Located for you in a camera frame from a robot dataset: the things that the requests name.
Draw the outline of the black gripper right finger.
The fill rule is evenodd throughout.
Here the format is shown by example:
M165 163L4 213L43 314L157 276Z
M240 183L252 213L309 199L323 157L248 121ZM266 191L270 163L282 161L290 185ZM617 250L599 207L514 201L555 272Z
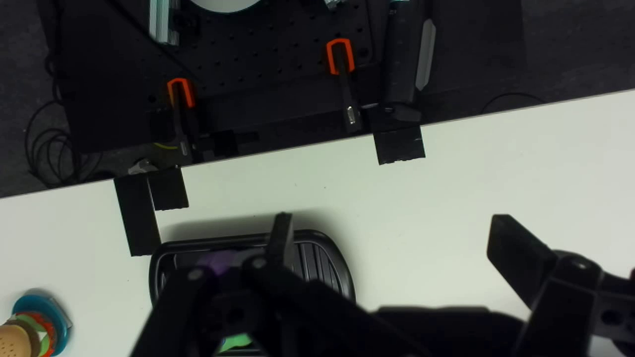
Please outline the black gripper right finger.
M587 357L591 340L635 357L635 280L553 250L510 215L490 221L486 258L530 310L514 357Z

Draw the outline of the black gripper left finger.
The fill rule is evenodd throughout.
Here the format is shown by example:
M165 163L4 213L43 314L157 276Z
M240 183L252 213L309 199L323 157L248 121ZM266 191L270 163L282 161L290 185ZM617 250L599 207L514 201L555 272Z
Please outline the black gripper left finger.
M220 304L208 268L176 270L131 357L371 357L371 316L286 268L294 232L294 217L276 215L266 252L238 270L238 282L256 296L252 304ZM224 338L240 334L250 336L250 347L218 353Z

